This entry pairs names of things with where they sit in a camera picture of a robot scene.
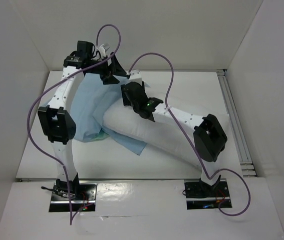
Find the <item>light blue pillowcase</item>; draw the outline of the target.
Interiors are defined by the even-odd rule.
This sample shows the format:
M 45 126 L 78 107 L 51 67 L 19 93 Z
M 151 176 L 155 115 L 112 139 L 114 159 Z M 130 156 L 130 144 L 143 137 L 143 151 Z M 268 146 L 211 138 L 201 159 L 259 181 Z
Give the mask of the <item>light blue pillowcase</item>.
M 80 83 L 72 101 L 70 115 L 76 123 L 75 140 L 88 143 L 103 140 L 109 135 L 129 151 L 140 155 L 146 143 L 117 133 L 104 125 L 106 110 L 119 100 L 122 102 L 121 85 L 128 83 L 118 77 L 118 84 L 104 85 L 98 74 L 88 73 Z

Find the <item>white pillow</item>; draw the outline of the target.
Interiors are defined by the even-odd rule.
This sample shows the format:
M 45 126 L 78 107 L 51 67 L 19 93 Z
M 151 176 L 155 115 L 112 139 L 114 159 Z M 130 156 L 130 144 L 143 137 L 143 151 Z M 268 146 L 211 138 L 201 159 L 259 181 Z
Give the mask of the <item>white pillow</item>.
M 190 114 L 199 116 L 215 115 L 223 130 L 227 131 L 229 129 L 229 115 L 226 113 L 217 113 L 201 104 L 189 103 L 178 97 L 171 97 L 168 102 L 173 104 L 173 107 Z M 105 111 L 103 124 L 105 128 L 157 147 L 201 170 L 197 156 L 176 124 L 170 126 L 143 119 L 130 106 L 123 106 L 121 99 L 114 102 Z

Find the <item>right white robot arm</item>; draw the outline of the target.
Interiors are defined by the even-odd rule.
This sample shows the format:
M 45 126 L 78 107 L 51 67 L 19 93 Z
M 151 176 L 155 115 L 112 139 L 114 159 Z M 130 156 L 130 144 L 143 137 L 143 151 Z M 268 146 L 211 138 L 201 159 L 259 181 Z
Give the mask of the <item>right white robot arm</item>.
M 141 118 L 179 128 L 186 136 L 193 135 L 192 148 L 202 166 L 199 188 L 203 197 L 218 193 L 221 175 L 216 163 L 225 149 L 227 136 L 216 116 L 194 115 L 168 106 L 163 100 L 148 97 L 144 83 L 121 85 L 124 106 L 131 106 Z

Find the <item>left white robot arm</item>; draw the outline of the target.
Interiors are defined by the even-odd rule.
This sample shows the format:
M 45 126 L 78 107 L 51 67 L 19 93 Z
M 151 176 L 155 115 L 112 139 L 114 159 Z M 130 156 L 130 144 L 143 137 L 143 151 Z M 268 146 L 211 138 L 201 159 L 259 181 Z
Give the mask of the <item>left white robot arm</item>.
M 86 73 L 99 75 L 105 85 L 117 84 L 117 76 L 127 75 L 114 52 L 95 60 L 91 53 L 74 51 L 64 59 L 63 76 L 53 97 L 37 111 L 43 133 L 52 144 L 54 159 L 59 163 L 55 191 L 63 193 L 70 200 L 80 195 L 79 177 L 72 153 L 76 123 L 70 115 L 70 108 Z

